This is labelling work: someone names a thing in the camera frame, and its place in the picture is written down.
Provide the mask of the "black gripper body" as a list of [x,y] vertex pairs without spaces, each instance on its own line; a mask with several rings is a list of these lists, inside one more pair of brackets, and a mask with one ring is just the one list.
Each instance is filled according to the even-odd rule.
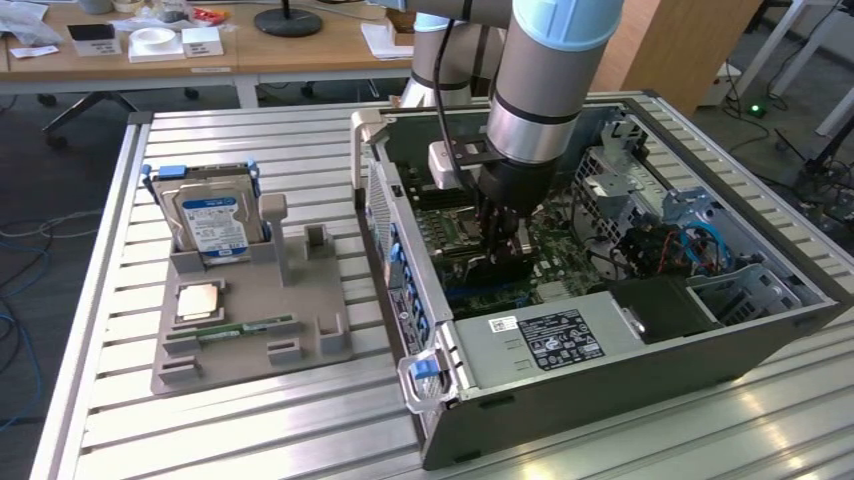
[[557,170],[557,159],[537,164],[510,159],[485,163],[478,179],[480,192],[497,207],[528,218],[546,199]]

